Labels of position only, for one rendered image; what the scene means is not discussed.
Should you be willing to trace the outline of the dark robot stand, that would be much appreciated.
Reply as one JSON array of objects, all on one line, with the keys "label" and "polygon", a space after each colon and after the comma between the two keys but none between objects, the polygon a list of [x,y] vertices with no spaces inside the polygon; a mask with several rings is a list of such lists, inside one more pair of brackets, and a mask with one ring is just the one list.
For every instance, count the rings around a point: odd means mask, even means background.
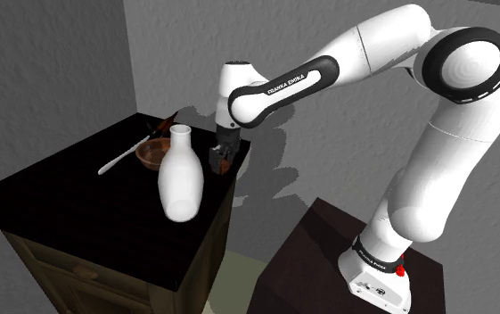
[{"label": "dark robot stand", "polygon": [[389,314],[351,294],[338,269],[364,227],[317,198],[258,277],[247,314]]}]

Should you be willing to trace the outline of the white bottle vase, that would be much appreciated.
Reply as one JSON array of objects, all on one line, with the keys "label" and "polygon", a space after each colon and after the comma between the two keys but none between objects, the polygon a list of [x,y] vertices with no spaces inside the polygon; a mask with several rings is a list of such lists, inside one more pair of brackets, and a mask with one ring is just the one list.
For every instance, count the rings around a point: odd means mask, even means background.
[{"label": "white bottle vase", "polygon": [[170,148],[159,170],[160,200],[168,219],[186,222],[200,208],[204,185],[200,159],[192,149],[192,129],[187,125],[170,128]]}]

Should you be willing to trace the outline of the brown handled kitchen tool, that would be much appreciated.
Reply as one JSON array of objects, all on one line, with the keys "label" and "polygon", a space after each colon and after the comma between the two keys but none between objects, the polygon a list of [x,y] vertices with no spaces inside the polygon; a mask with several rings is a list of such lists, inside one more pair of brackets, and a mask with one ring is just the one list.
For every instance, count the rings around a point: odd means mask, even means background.
[{"label": "brown handled kitchen tool", "polygon": [[147,122],[146,126],[150,131],[148,139],[152,140],[155,138],[168,137],[169,129],[173,126],[177,114],[178,112],[175,112],[173,115],[164,119],[157,127],[152,127],[151,124]]}]

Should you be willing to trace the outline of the brown bowl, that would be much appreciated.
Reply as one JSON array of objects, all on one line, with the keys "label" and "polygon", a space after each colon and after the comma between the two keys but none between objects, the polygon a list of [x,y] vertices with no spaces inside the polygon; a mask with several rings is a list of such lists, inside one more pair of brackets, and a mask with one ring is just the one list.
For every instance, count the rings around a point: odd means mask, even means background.
[{"label": "brown bowl", "polygon": [[155,138],[139,145],[135,150],[135,155],[145,168],[159,170],[169,148],[169,138]]}]

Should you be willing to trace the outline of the black topped wooden cabinet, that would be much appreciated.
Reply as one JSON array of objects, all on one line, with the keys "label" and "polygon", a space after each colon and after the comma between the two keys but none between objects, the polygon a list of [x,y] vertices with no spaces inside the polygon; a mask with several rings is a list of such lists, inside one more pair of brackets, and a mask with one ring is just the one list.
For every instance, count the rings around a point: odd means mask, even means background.
[{"label": "black topped wooden cabinet", "polygon": [[0,181],[0,230],[58,314],[202,314],[225,254],[243,142],[225,175],[205,168],[185,223],[162,209],[158,173],[131,153],[159,124],[134,114]]}]

